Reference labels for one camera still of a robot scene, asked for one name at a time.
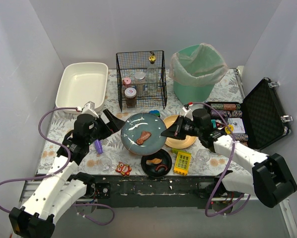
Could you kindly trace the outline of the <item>small black plate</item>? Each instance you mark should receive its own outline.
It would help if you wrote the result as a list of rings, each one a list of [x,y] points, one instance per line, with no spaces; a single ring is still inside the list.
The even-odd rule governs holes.
[[[160,178],[167,175],[172,167],[170,154],[160,149],[158,152],[142,156],[141,166],[146,175],[152,178]]]

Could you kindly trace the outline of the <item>yellow plate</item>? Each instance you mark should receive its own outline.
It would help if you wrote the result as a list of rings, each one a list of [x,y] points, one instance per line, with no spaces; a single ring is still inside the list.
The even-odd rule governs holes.
[[[163,122],[166,128],[169,128],[177,119],[178,115],[172,115],[166,117]],[[186,149],[194,144],[196,137],[187,135],[184,140],[177,140],[173,138],[167,138],[165,145],[175,149]]]

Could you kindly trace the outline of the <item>brown sauce jar white lid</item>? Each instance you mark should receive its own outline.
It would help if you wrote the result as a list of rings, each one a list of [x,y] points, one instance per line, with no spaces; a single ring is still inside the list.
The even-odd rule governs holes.
[[[137,103],[137,91],[133,87],[126,88],[124,91],[126,105],[128,107],[134,107]]]

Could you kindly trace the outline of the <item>silver lid pepper jar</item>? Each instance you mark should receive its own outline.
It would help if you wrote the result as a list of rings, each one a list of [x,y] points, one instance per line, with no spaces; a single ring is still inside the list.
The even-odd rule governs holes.
[[[134,74],[135,85],[142,96],[147,94],[147,80],[146,73],[143,71],[136,71]]]

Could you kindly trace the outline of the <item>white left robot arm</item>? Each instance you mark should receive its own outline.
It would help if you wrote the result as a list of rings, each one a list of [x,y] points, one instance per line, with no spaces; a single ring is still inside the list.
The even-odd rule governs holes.
[[[60,144],[54,162],[37,189],[22,205],[13,208],[9,219],[15,234],[23,238],[49,238],[58,219],[81,197],[92,195],[94,177],[78,173],[66,184],[72,173],[89,153],[90,145],[118,132],[125,124],[107,109],[108,122],[90,109],[77,116],[74,128]]]

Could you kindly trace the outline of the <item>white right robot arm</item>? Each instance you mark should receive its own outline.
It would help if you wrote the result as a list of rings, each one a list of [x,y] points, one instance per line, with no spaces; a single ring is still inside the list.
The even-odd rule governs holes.
[[[233,172],[222,173],[218,184],[223,191],[233,191],[256,196],[262,204],[275,207],[297,191],[297,183],[285,161],[275,153],[267,155],[234,141],[232,135],[222,129],[214,129],[210,115],[205,109],[196,109],[192,118],[178,116],[162,136],[183,140],[186,136],[197,137],[206,148],[232,158],[250,175]]]

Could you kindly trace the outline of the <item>blue ceramic plate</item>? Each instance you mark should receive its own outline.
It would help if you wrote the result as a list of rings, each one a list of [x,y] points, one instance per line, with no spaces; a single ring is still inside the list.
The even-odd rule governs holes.
[[[164,122],[149,113],[130,116],[121,129],[121,141],[131,153],[146,156],[158,152],[165,144],[166,137],[161,133],[166,130]]]

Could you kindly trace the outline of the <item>pink lid toothpick jar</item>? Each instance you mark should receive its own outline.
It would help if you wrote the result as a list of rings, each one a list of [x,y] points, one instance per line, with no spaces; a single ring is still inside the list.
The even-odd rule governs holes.
[[[129,77],[125,77],[122,79],[122,84],[125,86],[125,88],[131,87],[132,80]]]

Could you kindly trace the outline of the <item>clear glass bottle gold cap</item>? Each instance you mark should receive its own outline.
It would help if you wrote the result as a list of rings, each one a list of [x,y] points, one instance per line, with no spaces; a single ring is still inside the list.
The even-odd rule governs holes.
[[[156,56],[154,52],[150,52],[149,64],[146,71],[148,89],[153,93],[157,91],[158,83],[158,65],[156,64]]]

